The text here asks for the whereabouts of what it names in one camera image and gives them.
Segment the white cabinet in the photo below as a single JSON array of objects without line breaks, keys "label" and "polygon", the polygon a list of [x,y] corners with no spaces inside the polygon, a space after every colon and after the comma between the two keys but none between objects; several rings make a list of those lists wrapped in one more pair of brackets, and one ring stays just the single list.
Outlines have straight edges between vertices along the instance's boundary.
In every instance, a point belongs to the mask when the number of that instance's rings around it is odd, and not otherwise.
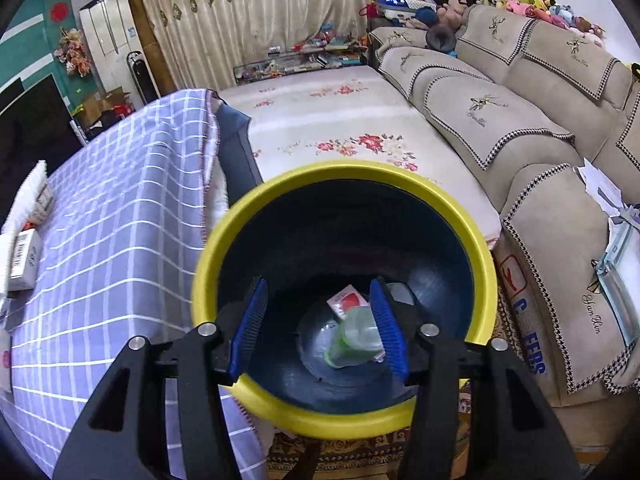
[{"label": "white cabinet", "polygon": [[[98,76],[108,92],[122,86],[130,92],[136,110],[144,106],[133,80],[127,54],[142,52],[142,45],[127,0],[93,0],[80,9],[80,20]],[[158,87],[150,74],[156,92]]]}]

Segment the beige sofa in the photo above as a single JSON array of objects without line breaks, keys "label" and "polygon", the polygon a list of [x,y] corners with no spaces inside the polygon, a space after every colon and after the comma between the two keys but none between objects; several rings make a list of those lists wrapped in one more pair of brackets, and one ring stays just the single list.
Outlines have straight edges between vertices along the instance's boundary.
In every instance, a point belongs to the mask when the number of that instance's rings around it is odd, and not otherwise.
[{"label": "beige sofa", "polygon": [[370,33],[372,63],[447,139],[502,220],[494,250],[532,373],[574,447],[606,449],[640,408],[627,348],[592,260],[607,216],[574,170],[586,158],[640,202],[640,82],[545,22],[467,9],[457,59],[424,32]]}]

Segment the rug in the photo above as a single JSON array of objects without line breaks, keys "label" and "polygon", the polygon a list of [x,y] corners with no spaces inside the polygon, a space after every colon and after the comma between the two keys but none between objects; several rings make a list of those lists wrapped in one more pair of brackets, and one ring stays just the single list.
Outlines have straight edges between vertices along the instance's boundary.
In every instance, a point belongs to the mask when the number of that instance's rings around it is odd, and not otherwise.
[{"label": "rug", "polygon": [[[498,313],[495,319],[494,337],[506,339],[516,354],[522,358],[518,331],[510,314],[507,295],[499,280]],[[471,412],[471,394],[468,385],[460,391],[458,411],[460,422],[456,441],[456,459],[452,468],[453,478],[462,476],[466,469],[469,440],[467,421],[468,414]],[[393,480],[408,438],[409,428],[404,428],[404,430],[375,438],[325,440],[322,443],[322,453],[314,480]],[[277,433],[267,456],[269,478],[272,480],[283,478],[293,468],[304,450],[305,444],[302,438],[290,438],[284,433]]]}]

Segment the purple plaid cloth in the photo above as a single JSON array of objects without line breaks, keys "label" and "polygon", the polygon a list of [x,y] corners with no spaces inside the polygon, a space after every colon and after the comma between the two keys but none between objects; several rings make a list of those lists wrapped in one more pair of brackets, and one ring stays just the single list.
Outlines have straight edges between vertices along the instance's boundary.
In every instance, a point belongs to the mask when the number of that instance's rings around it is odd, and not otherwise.
[{"label": "purple plaid cloth", "polygon": [[[206,240],[205,193],[219,139],[207,90],[183,90],[119,122],[49,178],[55,198],[38,228],[33,290],[12,300],[12,396],[0,410],[49,476],[82,407],[123,345],[191,327],[191,282]],[[177,395],[166,426],[172,473],[184,478]],[[257,434],[220,391],[246,480],[266,478]]]}]

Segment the metal screw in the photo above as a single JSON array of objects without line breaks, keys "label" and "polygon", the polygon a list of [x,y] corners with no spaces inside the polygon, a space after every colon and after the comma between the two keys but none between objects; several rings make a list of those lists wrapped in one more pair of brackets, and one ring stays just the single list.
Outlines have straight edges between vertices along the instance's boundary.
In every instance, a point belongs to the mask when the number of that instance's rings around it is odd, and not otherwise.
[{"label": "metal screw", "polygon": [[203,336],[214,335],[217,329],[213,323],[203,323],[198,327],[198,334]]},{"label": "metal screw", "polygon": [[509,348],[509,343],[507,343],[501,337],[494,337],[491,339],[491,346],[494,347],[498,352],[504,352],[507,348]]},{"label": "metal screw", "polygon": [[131,348],[132,350],[140,350],[145,344],[145,338],[139,335],[129,339],[129,348]]},{"label": "metal screw", "polygon": [[433,323],[425,323],[420,327],[420,332],[422,333],[422,335],[425,335],[427,337],[435,337],[440,333],[440,329]]}]

